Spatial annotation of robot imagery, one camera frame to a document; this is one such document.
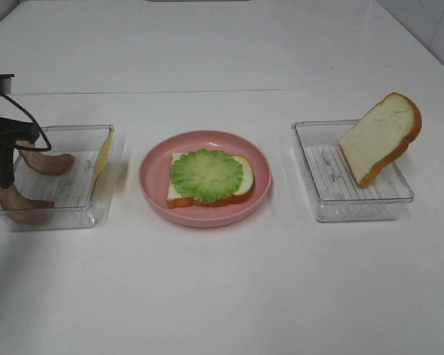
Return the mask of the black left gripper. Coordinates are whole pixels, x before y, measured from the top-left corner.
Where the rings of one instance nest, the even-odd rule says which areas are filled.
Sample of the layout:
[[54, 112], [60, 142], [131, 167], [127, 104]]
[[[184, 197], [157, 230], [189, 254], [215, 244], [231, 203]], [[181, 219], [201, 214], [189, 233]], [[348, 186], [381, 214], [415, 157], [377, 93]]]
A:
[[0, 186], [9, 188], [14, 183], [13, 150], [38, 151], [34, 143], [40, 136], [40, 126], [35, 118], [13, 99], [7, 99], [13, 106], [22, 111], [30, 122], [0, 117]]

